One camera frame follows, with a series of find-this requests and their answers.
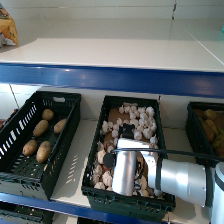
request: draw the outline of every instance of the blue shelf edge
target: blue shelf edge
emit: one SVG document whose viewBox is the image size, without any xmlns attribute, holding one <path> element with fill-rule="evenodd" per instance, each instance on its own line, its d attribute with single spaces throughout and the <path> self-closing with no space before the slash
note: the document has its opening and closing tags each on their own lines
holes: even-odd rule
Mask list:
<svg viewBox="0 0 224 224">
<path fill-rule="evenodd" d="M 224 72 L 0 63 L 0 83 L 224 98 Z"/>
<path fill-rule="evenodd" d="M 23 206 L 29 206 L 33 208 L 39 208 L 47 211 L 53 211 L 57 213 L 75 215 L 87 219 L 99 220 L 103 222 L 124 224 L 124 223 L 136 223 L 136 224 L 156 224 L 155 222 L 140 220 L 127 216 L 115 215 L 111 213 L 104 213 L 90 208 L 80 207 L 76 205 L 70 205 L 55 201 L 43 201 L 35 198 L 28 198 L 24 196 L 12 195 L 0 193 L 0 201 L 8 202 L 12 204 L 18 204 Z"/>
</svg>

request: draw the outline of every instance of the tiled wall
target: tiled wall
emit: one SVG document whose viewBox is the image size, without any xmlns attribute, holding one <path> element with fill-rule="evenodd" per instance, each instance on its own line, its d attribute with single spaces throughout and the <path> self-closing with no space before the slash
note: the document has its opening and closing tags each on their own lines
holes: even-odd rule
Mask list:
<svg viewBox="0 0 224 224">
<path fill-rule="evenodd" d="M 189 96 L 171 96 L 158 95 L 148 93 L 129 93 L 129 92 L 114 92 L 101 90 L 86 90 L 86 89 L 68 89 L 40 86 L 23 86 L 11 85 L 15 95 L 15 99 L 8 84 L 0 85 L 0 96 L 4 97 L 4 101 L 0 107 L 0 119 L 7 119 L 13 110 L 17 108 L 17 104 L 21 107 L 27 99 L 35 91 L 54 91 L 80 93 L 81 100 L 81 118 L 97 120 L 100 114 L 101 106 L 105 95 L 139 97 L 146 99 L 157 99 L 160 107 L 160 115 L 163 127 L 185 128 L 187 120 L 187 105 L 191 101 L 195 102 L 216 102 L 224 103 L 224 99 L 200 98 Z"/>
<path fill-rule="evenodd" d="M 1 0 L 15 19 L 223 18 L 223 0 Z"/>
</svg>

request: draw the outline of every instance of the potato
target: potato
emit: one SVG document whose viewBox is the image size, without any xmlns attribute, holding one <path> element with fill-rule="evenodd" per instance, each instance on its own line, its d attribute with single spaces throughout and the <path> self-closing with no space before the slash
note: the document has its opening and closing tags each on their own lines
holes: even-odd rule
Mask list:
<svg viewBox="0 0 224 224">
<path fill-rule="evenodd" d="M 54 126 L 54 133 L 59 134 L 64 127 L 66 122 L 66 119 L 60 120 L 55 126 Z"/>
<path fill-rule="evenodd" d="M 30 156 L 36 151 L 36 149 L 37 149 L 37 142 L 35 140 L 30 140 L 23 147 L 23 155 Z"/>
<path fill-rule="evenodd" d="M 208 109 L 204 112 L 204 118 L 206 119 L 210 119 L 210 120 L 215 120 L 217 116 L 217 113 L 214 110 Z"/>
<path fill-rule="evenodd" d="M 212 143 L 213 150 L 217 148 L 224 148 L 224 135 L 219 135 L 215 138 L 214 142 Z"/>
<path fill-rule="evenodd" d="M 48 156 L 50 155 L 50 152 L 51 152 L 51 143 L 48 141 L 42 142 L 37 151 L 36 156 L 37 162 L 39 163 L 45 162 Z"/>
<path fill-rule="evenodd" d="M 217 148 L 215 154 L 221 158 L 224 158 L 224 148 Z"/>
<path fill-rule="evenodd" d="M 48 129 L 48 121 L 41 120 L 33 130 L 33 135 L 35 137 L 40 137 Z"/>
<path fill-rule="evenodd" d="M 215 126 L 215 123 L 214 121 L 210 120 L 210 119 L 207 119 L 205 121 L 205 123 L 212 129 L 212 131 L 214 132 L 215 136 L 218 136 L 219 135 L 219 132 Z"/>
<path fill-rule="evenodd" d="M 203 121 L 201 117 L 198 117 L 201 127 L 205 133 L 206 139 L 211 143 L 214 140 L 215 134 L 210 127 Z"/>
<path fill-rule="evenodd" d="M 53 117 L 54 117 L 54 112 L 50 109 L 45 109 L 42 113 L 43 120 L 50 121 L 53 119 Z"/>
</svg>

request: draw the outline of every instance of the black plastic crate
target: black plastic crate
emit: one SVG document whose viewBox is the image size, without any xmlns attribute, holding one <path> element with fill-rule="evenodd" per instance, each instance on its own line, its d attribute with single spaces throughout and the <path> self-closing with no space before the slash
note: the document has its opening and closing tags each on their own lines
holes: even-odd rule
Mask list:
<svg viewBox="0 0 224 224">
<path fill-rule="evenodd" d="M 54 212 L 0 202 L 0 217 L 16 224 L 51 224 Z"/>
<path fill-rule="evenodd" d="M 193 151 L 197 153 L 215 155 L 211 145 L 209 144 L 208 140 L 205 137 L 205 133 L 193 109 L 198 109 L 203 111 L 207 109 L 212 109 L 217 112 L 218 111 L 223 112 L 224 104 L 190 102 L 187 107 L 188 118 L 187 118 L 187 125 L 186 125 L 186 133 L 187 133 L 187 137 Z M 217 162 L 213 160 L 205 160 L 198 157 L 196 157 L 195 159 L 197 164 L 200 164 L 203 166 L 215 167 L 215 165 L 217 164 Z"/>
<path fill-rule="evenodd" d="M 77 224 L 112 224 L 112 223 L 78 217 Z"/>
<path fill-rule="evenodd" d="M 80 121 L 80 94 L 36 92 L 23 107 L 4 124 L 0 131 L 0 192 L 48 200 Z M 36 153 L 26 157 L 23 146 L 33 138 L 33 130 L 42 120 L 44 109 L 54 112 L 48 130 L 35 138 L 37 147 L 50 141 L 51 153 L 44 163 L 36 161 Z M 60 134 L 54 125 L 66 118 Z"/>
<path fill-rule="evenodd" d="M 88 197 L 91 208 L 94 210 L 161 222 L 165 214 L 168 211 L 173 211 L 175 208 L 175 197 L 173 195 L 165 194 L 164 200 L 140 196 L 128 197 L 111 191 L 95 189 L 90 186 L 90 175 L 93 171 L 94 158 L 97 152 L 97 142 L 100 139 L 100 129 L 103 121 L 107 120 L 110 109 L 120 107 L 124 102 L 137 103 L 139 107 L 152 106 L 154 108 L 154 118 L 157 123 L 156 136 L 159 138 L 158 146 L 161 149 L 166 148 L 160 120 L 159 106 L 156 100 L 106 96 L 101 108 L 91 151 L 88 156 L 88 163 L 83 176 L 82 193 Z M 166 154 L 161 154 L 160 156 L 161 158 L 167 158 Z"/>
</svg>

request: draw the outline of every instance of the white shelf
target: white shelf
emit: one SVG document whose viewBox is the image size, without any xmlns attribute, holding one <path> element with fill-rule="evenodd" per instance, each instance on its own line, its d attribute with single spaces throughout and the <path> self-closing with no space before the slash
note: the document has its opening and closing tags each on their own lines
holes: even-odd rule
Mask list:
<svg viewBox="0 0 224 224">
<path fill-rule="evenodd" d="M 223 39 L 205 48 L 193 36 L 199 23 L 189 31 L 171 19 L 17 19 L 16 26 L 19 44 L 0 49 L 0 62 L 224 71 Z"/>
<path fill-rule="evenodd" d="M 52 195 L 52 200 L 87 208 L 90 207 L 88 199 L 81 193 L 81 185 L 96 125 L 97 121 L 80 121 Z M 168 149 L 191 151 L 185 130 L 164 128 L 163 131 Z M 195 162 L 195 159 L 192 157 L 168 156 L 169 159 L 175 161 Z M 168 213 L 164 221 L 170 220 L 177 223 L 189 224 L 209 223 L 207 208 L 189 204 L 179 198 L 176 198 L 176 204 L 174 212 Z"/>
</svg>

